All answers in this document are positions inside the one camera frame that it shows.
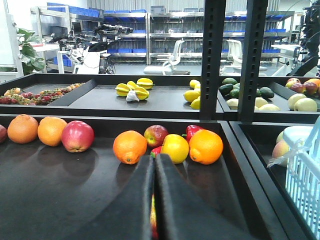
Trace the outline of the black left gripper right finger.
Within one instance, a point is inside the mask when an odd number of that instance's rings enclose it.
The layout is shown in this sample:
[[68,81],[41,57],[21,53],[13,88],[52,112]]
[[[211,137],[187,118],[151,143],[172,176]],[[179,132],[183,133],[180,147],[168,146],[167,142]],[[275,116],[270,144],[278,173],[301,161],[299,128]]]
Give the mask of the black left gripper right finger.
[[167,154],[155,158],[154,201],[161,240],[253,240],[188,186]]

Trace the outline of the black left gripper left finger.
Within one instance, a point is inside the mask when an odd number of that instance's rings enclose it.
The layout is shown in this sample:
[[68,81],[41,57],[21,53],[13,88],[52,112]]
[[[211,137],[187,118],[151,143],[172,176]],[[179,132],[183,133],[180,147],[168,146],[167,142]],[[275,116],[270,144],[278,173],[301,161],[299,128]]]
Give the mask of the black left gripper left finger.
[[66,240],[150,240],[154,160],[143,156],[115,199]]

